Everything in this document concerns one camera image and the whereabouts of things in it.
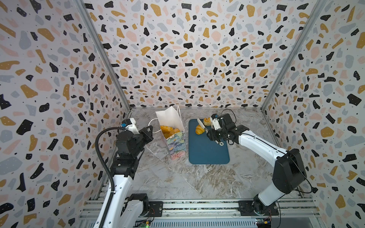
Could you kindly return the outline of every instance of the mounting plate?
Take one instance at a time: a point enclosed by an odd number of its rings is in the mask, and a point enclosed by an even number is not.
[[[253,211],[252,202],[253,200],[238,201],[238,206],[239,206],[238,210],[241,213],[241,216],[257,216],[257,214]],[[265,212],[264,215],[269,216],[270,210],[271,210],[271,215],[279,215],[279,212],[274,207],[276,207],[275,204],[271,204],[270,206],[268,206],[264,211]]]
[[[150,201],[149,206],[153,209],[152,212],[155,212],[151,214],[151,217],[162,217],[163,205],[164,203],[162,201]]]

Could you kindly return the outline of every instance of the wall panel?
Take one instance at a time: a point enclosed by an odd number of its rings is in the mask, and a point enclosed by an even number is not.
[[[85,3],[132,107],[259,107],[315,1]]]

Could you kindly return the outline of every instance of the metal frame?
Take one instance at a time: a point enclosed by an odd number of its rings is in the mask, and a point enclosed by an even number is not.
[[[285,74],[287,73],[290,65],[292,64],[294,58],[296,57],[297,53],[299,52],[300,48],[302,47],[305,39],[307,38],[308,33],[312,30],[314,23],[319,18],[319,15],[326,4],[326,0],[318,0],[314,5],[312,12],[310,13],[309,19],[306,22],[306,25],[303,28],[303,31],[300,33],[297,42],[295,42],[293,49],[290,51],[286,62],[284,63],[283,67],[281,68],[278,77],[275,79],[274,84],[271,86],[269,94],[266,96],[261,110],[265,110],[268,106],[271,98],[274,96],[276,89],[279,87],[280,82],[283,80]]]
[[[91,39],[94,42],[95,48],[99,52],[101,60],[104,62],[105,68],[107,69],[107,72],[113,81],[115,89],[121,98],[121,102],[123,103],[124,107],[127,109],[127,112],[130,112],[131,107],[128,103],[127,98],[124,95],[123,89],[120,86],[118,79],[116,78],[114,69],[109,61],[107,54],[105,53],[103,45],[102,45],[101,41],[99,40],[99,37],[96,33],[94,24],[92,23],[91,18],[89,17],[89,14],[85,8],[84,1],[83,0],[74,0],[74,2],[75,2],[78,12],[80,13],[82,20],[84,21],[85,27],[89,31]]]

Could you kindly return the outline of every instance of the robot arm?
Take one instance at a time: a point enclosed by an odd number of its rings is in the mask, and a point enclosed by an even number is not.
[[[274,167],[272,183],[254,197],[253,210],[258,215],[276,200],[302,183],[307,175],[299,150],[291,151],[277,147],[257,136],[243,125],[236,126],[229,114],[211,117],[212,129],[207,136],[211,141],[231,140],[245,146],[264,158]]]

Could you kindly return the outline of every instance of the floor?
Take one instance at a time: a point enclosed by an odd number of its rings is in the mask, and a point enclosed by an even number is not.
[[[138,129],[156,118],[161,109],[133,109]],[[188,136],[190,119],[209,117],[222,109],[181,109],[181,119]],[[256,109],[233,109],[237,125],[242,124],[271,143],[273,139]],[[152,121],[154,131],[159,129]],[[147,193],[150,199],[224,199],[253,198],[271,182],[273,167],[253,151],[234,144],[228,146],[230,162],[227,165],[192,165],[189,155],[171,160],[161,132],[146,145],[130,193]],[[287,198],[298,198],[296,193]]]

